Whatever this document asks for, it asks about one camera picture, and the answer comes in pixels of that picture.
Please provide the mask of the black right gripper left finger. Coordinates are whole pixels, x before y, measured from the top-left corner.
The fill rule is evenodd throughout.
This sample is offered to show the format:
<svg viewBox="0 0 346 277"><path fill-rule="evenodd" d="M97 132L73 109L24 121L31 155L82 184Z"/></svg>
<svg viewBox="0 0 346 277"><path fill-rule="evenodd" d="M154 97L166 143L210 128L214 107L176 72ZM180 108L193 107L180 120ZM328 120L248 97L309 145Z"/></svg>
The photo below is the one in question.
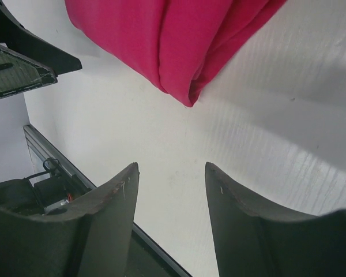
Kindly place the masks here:
<svg viewBox="0 0 346 277"><path fill-rule="evenodd" d="M138 164L49 215L0 208L0 276L123 276Z"/></svg>

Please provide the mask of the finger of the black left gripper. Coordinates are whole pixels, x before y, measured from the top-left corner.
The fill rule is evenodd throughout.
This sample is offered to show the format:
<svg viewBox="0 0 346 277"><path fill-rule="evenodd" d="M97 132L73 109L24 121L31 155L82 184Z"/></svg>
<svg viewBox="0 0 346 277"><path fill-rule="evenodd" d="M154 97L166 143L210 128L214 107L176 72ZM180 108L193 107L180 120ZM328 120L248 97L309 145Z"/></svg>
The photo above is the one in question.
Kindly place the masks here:
<svg viewBox="0 0 346 277"><path fill-rule="evenodd" d="M0 99L58 82L82 69L81 61L37 37L0 1Z"/></svg>

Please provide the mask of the crimson pink t shirt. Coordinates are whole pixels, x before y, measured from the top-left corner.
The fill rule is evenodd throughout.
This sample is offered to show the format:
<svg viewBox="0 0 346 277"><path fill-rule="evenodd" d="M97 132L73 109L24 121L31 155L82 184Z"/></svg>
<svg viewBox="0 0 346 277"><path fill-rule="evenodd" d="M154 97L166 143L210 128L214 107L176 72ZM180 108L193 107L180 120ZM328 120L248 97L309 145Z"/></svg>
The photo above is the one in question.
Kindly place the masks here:
<svg viewBox="0 0 346 277"><path fill-rule="evenodd" d="M283 1L66 1L72 24L192 107Z"/></svg>

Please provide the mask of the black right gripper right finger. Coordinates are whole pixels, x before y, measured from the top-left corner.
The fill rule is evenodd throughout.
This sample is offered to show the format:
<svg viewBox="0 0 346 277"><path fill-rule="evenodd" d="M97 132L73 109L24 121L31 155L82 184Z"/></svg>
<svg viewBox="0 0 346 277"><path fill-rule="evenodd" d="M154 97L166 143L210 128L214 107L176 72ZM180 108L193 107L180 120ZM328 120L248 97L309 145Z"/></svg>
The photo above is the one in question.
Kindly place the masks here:
<svg viewBox="0 0 346 277"><path fill-rule="evenodd" d="M346 276L346 209L322 216L277 204L205 166L220 276Z"/></svg>

